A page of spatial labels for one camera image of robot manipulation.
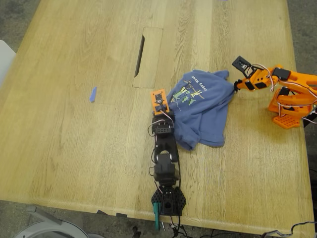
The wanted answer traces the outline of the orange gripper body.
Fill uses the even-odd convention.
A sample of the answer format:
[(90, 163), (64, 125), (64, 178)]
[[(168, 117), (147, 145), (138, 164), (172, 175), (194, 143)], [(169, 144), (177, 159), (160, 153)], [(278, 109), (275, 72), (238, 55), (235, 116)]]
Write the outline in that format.
[(245, 73), (247, 78), (238, 80), (238, 90), (260, 90), (272, 85), (271, 69), (251, 67)]

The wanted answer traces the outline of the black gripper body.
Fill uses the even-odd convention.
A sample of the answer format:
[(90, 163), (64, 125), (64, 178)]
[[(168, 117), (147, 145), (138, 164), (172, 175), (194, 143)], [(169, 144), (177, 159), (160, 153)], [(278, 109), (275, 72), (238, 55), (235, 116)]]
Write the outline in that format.
[(174, 133), (175, 115), (173, 111), (154, 115), (151, 123), (152, 135), (167, 135)]

